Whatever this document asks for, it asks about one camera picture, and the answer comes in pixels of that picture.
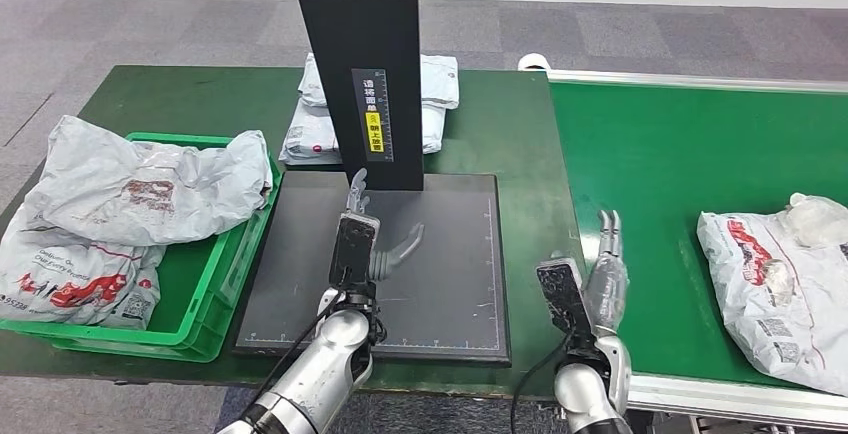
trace yellow label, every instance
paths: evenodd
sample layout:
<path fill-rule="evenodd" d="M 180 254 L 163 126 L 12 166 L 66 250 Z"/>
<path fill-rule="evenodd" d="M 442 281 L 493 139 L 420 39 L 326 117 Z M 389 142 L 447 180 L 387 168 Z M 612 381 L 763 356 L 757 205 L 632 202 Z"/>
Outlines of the yellow label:
<path fill-rule="evenodd" d="M 365 113 L 365 128 L 368 130 L 368 146 L 371 152 L 383 152 L 383 126 L 379 112 Z"/>

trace gray carpet floor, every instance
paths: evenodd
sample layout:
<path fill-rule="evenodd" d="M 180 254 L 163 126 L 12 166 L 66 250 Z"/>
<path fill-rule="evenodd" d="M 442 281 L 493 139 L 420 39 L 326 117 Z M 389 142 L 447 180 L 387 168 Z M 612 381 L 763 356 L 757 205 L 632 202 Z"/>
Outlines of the gray carpet floor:
<path fill-rule="evenodd" d="M 848 81 L 848 11 L 424 0 L 421 48 L 470 69 L 539 52 L 561 69 Z M 112 66 L 299 66 L 308 51 L 296 0 L 0 0 L 0 207 Z M 0 434 L 209 434 L 248 395 L 0 378 Z M 508 432 L 506 401 L 357 395 L 342 416 L 334 432 Z M 533 403 L 519 419 L 564 432 Z"/>

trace black scanning platform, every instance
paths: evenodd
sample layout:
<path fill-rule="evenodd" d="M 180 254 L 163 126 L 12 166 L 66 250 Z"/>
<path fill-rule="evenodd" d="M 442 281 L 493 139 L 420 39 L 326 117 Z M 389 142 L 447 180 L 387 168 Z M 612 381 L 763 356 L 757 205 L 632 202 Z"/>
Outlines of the black scanning platform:
<path fill-rule="evenodd" d="M 347 193 L 344 173 L 286 172 L 235 352 L 280 355 L 318 313 Z M 427 174 L 420 192 L 365 194 L 381 222 L 376 249 L 424 224 L 415 252 L 377 283 L 388 338 L 375 357 L 508 365 L 495 176 Z"/>

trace package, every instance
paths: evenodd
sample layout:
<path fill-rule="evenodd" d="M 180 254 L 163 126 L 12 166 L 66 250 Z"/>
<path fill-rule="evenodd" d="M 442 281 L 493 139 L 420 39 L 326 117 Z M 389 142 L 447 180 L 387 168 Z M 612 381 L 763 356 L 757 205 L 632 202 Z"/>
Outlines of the package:
<path fill-rule="evenodd" d="M 459 67 L 455 57 L 421 56 L 421 104 L 445 109 L 459 107 Z M 303 77 L 297 86 L 307 106 L 327 107 L 318 64 L 311 52 L 306 56 Z"/>
<path fill-rule="evenodd" d="M 165 255 L 165 246 L 151 246 L 141 258 L 135 282 L 129 285 L 124 300 L 109 312 L 99 325 L 124 329 L 147 329 L 153 309 L 159 304 L 159 275 L 156 268 Z"/>
<path fill-rule="evenodd" d="M 205 239 L 265 204 L 271 166 L 260 131 L 223 149 L 130 142 L 65 116 L 48 138 L 27 227 L 61 227 L 99 242 L 153 246 Z"/>
<path fill-rule="evenodd" d="M 848 208 L 826 197 L 796 192 L 778 219 L 802 246 L 834 247 L 848 243 Z"/>
<path fill-rule="evenodd" d="M 701 214 L 725 328 L 758 371 L 848 395 L 848 245 L 803 246 L 785 215 Z"/>
<path fill-rule="evenodd" d="M 447 109 L 459 106 L 456 58 L 421 56 L 421 145 L 424 154 L 442 149 Z M 283 141 L 280 160 L 288 165 L 341 164 L 338 140 L 315 57 L 306 58 L 300 98 Z"/>
<path fill-rule="evenodd" d="M 124 305 L 124 313 L 135 314 L 122 321 L 125 327 L 147 326 L 165 247 L 95 242 L 57 227 L 27 229 L 24 211 L 18 209 L 0 240 L 0 318 L 97 324 Z M 130 292 L 155 301 L 147 309 L 131 307 Z"/>

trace green conveyor belt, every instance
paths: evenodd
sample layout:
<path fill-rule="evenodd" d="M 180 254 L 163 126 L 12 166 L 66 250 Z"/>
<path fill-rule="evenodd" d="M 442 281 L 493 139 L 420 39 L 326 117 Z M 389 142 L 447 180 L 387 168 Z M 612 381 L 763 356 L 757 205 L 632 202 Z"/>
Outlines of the green conveyor belt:
<path fill-rule="evenodd" d="M 756 372 L 726 334 L 695 227 L 701 211 L 777 212 L 793 192 L 848 203 L 848 96 L 551 91 L 587 262 L 597 210 L 622 217 L 631 284 L 620 334 L 634 370 L 792 386 Z"/>

